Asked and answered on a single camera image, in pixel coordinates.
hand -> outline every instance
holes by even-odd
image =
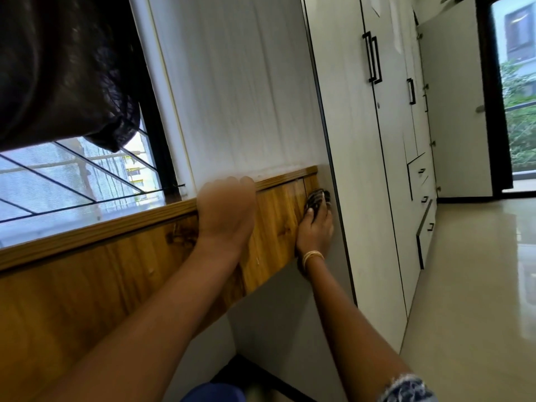
[[[236,261],[255,225],[255,182],[249,177],[207,183],[197,196],[198,247]]]
[[[331,214],[331,209],[327,208],[324,198],[322,198],[322,204],[314,221],[313,218],[313,210],[308,209],[298,227],[296,247],[300,257],[303,257],[309,251],[319,251],[323,256],[327,256],[330,249],[333,235],[333,215]]]

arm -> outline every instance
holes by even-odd
[[[197,327],[238,264],[255,222],[255,184],[216,182],[197,199],[199,238],[166,284],[39,401],[160,401]]]
[[[300,224],[298,251],[326,255],[332,234],[332,214],[324,201],[314,221],[308,211]],[[309,258],[305,270],[348,400],[375,401],[393,379],[411,370],[346,296],[322,258]]]

paper note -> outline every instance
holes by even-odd
[[[395,0],[389,0],[389,4],[391,5],[391,21],[393,24],[394,47],[398,51],[398,53],[404,54],[404,49],[402,46],[402,29],[400,28],[397,2]]]
[[[370,4],[372,5],[372,9],[378,14],[378,16],[382,15],[382,3],[381,0],[370,0]]]

gold bangle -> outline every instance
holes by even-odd
[[[304,254],[303,258],[302,258],[302,265],[303,265],[303,270],[304,271],[307,271],[307,268],[305,267],[305,264],[307,263],[307,260],[311,257],[320,257],[322,259],[324,259],[324,256],[322,255],[322,253],[320,251],[309,251],[307,252],[306,254]]]

wooden ledge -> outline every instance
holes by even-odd
[[[260,191],[315,175],[317,172],[318,168],[312,166],[258,181],[255,184],[257,191]],[[197,211],[197,200],[194,198],[7,247],[0,250],[0,271],[176,219],[195,211]]]

